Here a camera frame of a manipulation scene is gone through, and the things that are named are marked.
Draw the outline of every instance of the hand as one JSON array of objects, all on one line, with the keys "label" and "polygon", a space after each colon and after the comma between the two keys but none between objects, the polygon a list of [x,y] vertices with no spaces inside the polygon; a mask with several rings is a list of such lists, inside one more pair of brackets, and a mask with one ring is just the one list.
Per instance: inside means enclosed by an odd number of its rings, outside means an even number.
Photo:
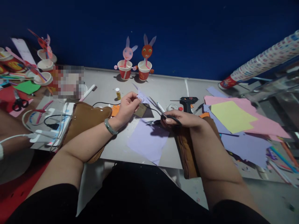
[{"label": "hand", "polygon": [[[199,127],[206,122],[205,120],[203,120],[202,118],[194,114],[189,114],[179,110],[166,111],[165,114],[175,117],[176,119],[179,120],[179,122],[182,123],[183,127],[187,127],[187,128]],[[165,120],[161,120],[161,124],[164,127],[166,126],[171,127],[173,125],[176,125],[177,122],[171,118],[167,118]]]},{"label": "hand", "polygon": [[137,98],[137,94],[134,92],[129,92],[127,95],[121,98],[121,106],[118,114],[115,116],[122,125],[129,122],[133,113],[139,108],[141,100]]}]

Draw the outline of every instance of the person's left hand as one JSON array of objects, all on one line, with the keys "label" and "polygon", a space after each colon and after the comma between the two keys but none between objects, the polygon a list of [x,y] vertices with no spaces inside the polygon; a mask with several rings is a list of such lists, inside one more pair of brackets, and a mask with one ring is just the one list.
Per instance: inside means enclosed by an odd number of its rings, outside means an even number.
[{"label": "person's left hand", "polygon": [[115,116],[123,125],[129,122],[133,113],[139,108],[141,100],[137,98],[137,94],[129,92],[121,98],[121,106],[118,114]]}]

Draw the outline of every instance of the orange bunny face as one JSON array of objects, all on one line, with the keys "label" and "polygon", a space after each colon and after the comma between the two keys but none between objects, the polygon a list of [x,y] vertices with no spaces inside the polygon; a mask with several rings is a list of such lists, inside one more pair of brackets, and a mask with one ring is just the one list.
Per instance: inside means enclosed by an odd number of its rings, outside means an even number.
[{"label": "orange bunny face", "polygon": [[142,56],[144,58],[149,58],[152,53],[153,53],[153,48],[151,45],[147,44],[147,45],[144,45],[144,47],[142,48]]}]

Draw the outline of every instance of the bunny ears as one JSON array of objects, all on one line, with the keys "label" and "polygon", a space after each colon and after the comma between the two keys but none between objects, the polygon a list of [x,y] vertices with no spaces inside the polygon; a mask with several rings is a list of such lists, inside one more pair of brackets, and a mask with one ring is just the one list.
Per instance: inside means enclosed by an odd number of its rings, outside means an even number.
[{"label": "bunny ears", "polygon": [[152,38],[152,40],[150,41],[150,43],[149,43],[149,41],[147,40],[147,36],[146,36],[146,34],[144,34],[144,36],[143,36],[143,40],[144,40],[144,45],[150,45],[150,46],[153,46],[153,44],[155,43],[155,41],[156,41],[156,38],[157,38],[157,36],[154,36],[153,38]]},{"label": "bunny ears", "polygon": [[[130,47],[130,38],[129,36],[127,37],[127,41],[126,41],[126,47]],[[132,47],[132,51],[134,52],[136,49],[138,48],[138,45],[135,45],[134,47]]]}]

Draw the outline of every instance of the bracelet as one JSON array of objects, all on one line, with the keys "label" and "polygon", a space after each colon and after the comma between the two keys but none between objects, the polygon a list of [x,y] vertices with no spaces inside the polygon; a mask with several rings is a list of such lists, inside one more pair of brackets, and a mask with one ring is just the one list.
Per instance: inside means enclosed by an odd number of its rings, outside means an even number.
[{"label": "bracelet", "polygon": [[112,129],[112,127],[110,126],[110,124],[108,123],[108,118],[105,119],[104,123],[105,123],[106,128],[108,129],[108,131],[109,131],[111,134],[113,134],[113,135],[114,135],[114,134],[118,134],[118,132],[114,131],[114,130]]}]

